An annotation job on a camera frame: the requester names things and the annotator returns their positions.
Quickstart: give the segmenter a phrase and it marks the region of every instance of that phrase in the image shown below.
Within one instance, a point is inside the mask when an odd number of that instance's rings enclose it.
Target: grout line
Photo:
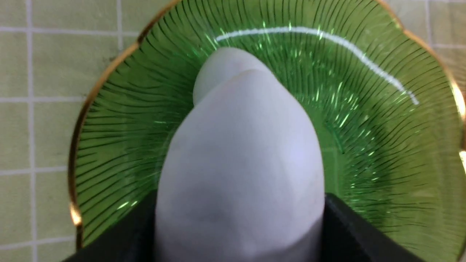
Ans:
[[[41,239],[41,240],[36,241],[36,244],[43,245],[43,244],[69,242],[69,241],[74,241],[75,239],[76,239],[76,236],[74,235],[65,236],[65,237],[56,237],[56,238],[46,238],[46,239]]]
[[[427,42],[430,46],[432,46],[432,25],[431,25],[431,6],[430,0],[425,0],[425,25],[427,27]]]
[[[24,175],[30,173],[30,169],[0,170],[0,176]]]
[[[0,27],[0,32],[23,32],[27,31],[26,28],[12,28],[12,27]]]
[[[118,21],[118,31],[98,31],[98,30],[72,30],[72,29],[55,29],[55,28],[15,28],[15,27],[0,27],[0,32],[32,32],[37,34],[83,34],[83,35],[102,35],[102,36],[138,36],[139,32],[123,32],[121,21]]]
[[[14,243],[14,244],[7,244],[1,245],[0,250],[11,250],[11,249],[18,249],[18,248],[25,248],[33,245],[43,245],[43,244],[52,244],[52,243],[62,243],[62,242],[71,242],[75,240],[75,236],[66,236],[66,237],[57,237],[57,238],[47,238],[41,239],[37,241],[27,241],[21,243]]]
[[[432,46],[436,48],[466,49],[466,45],[433,44]]]
[[[139,32],[122,32],[122,36],[134,36],[138,37],[141,33]]]
[[[34,169],[36,174],[38,173],[53,173],[53,172],[64,172],[68,169],[67,166],[54,166],[54,167],[40,167]],[[16,169],[16,170],[0,170],[0,176],[13,176],[13,175],[25,175],[32,173],[32,169]]]
[[[120,52],[124,49],[123,44],[123,18],[122,18],[122,7],[121,7],[121,0],[116,0],[116,27],[118,30],[118,49]]]
[[[0,97],[0,103],[84,102],[85,97]]]
[[[52,29],[52,28],[33,28],[32,32],[38,34],[84,34],[84,35],[102,35],[116,36],[117,32],[113,31],[92,31],[92,30],[70,30],[70,29]]]
[[[29,130],[29,165],[31,168],[31,236],[32,262],[37,262],[37,210],[36,210],[36,176],[35,176],[35,134],[34,134],[34,70],[33,70],[33,21],[32,0],[26,1],[26,40],[27,40],[27,95],[28,95],[28,130]]]

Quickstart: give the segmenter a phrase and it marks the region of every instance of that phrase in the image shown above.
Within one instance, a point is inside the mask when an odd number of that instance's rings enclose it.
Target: black stand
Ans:
[[[156,196],[155,191],[151,192],[118,224],[64,262],[155,262]],[[375,229],[339,198],[328,194],[322,262],[423,261]]]

